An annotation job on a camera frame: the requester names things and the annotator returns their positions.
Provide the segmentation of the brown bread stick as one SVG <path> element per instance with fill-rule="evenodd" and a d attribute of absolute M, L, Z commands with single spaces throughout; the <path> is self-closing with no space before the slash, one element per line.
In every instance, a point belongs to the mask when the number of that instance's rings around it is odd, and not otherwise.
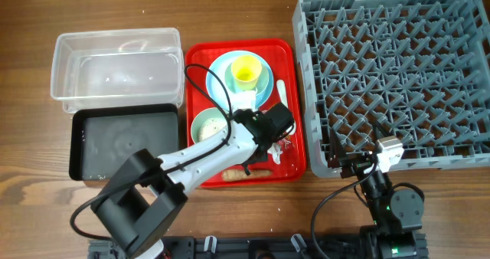
<path fill-rule="evenodd" d="M 273 172 L 268 169 L 251 170 L 249 174 L 247 174 L 244 170 L 228 169 L 221 173 L 221 178 L 225 182 L 237 182 L 248 179 L 266 178 L 272 174 Z"/>

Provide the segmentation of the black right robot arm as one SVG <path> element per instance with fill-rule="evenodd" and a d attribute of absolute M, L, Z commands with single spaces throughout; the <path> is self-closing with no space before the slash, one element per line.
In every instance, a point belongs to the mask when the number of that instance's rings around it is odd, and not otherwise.
<path fill-rule="evenodd" d="M 403 155 L 403 143 L 374 124 L 375 150 L 348 155 L 333 129 L 329 130 L 328 165 L 341 170 L 343 179 L 356 177 L 352 187 L 360 187 L 356 195 L 363 200 L 373 218 L 372 226 L 361 228 L 360 234 L 368 258 L 427 258 L 426 236 L 422 228 L 425 196 L 407 182 L 393 184 L 388 176 L 391 166 Z"/>

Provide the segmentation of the cooked white rice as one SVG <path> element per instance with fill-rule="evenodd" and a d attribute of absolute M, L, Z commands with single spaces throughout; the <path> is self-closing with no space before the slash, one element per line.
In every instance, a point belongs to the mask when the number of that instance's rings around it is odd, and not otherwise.
<path fill-rule="evenodd" d="M 210 136 L 218 133 L 227 125 L 227 121 L 222 118 L 211 117 L 205 120 L 198 130 L 198 141 L 203 141 Z"/>

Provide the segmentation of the green rice bowl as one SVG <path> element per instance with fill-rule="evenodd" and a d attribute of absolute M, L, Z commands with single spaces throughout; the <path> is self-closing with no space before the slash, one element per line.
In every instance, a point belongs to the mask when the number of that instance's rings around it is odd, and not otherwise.
<path fill-rule="evenodd" d="M 198 130 L 201 128 L 202 123 L 211 117 L 217 117 L 217 118 L 225 119 L 224 115 L 216 107 L 208 108 L 206 110 L 201 111 L 194 118 L 194 120 L 192 121 L 192 124 L 191 124 L 191 138 L 192 138 L 194 143 L 199 143 L 199 141 L 198 141 Z"/>

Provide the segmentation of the red snack wrapper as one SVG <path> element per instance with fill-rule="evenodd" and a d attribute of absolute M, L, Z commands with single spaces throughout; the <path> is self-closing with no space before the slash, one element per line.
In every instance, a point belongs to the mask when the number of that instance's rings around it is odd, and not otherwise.
<path fill-rule="evenodd" d="M 291 135 L 285 136 L 280 141 L 277 142 L 281 150 L 293 149 L 295 144 Z"/>

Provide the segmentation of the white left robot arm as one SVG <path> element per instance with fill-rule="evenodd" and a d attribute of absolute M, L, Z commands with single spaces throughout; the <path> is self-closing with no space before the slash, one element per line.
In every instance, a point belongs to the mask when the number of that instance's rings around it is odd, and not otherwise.
<path fill-rule="evenodd" d="M 89 203 L 128 258 L 147 253 L 160 240 L 201 184 L 266 156 L 294 119 L 277 104 L 266 112 L 235 110 L 225 121 L 223 129 L 179 152 L 157 157 L 147 149 L 136 152 Z"/>

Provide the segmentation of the white napkin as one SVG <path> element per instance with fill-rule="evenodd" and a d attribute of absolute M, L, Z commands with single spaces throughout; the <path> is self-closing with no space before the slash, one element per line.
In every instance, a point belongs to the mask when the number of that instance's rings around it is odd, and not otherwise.
<path fill-rule="evenodd" d="M 256 91 L 246 90 L 233 93 L 230 97 L 232 110 L 256 109 Z"/>

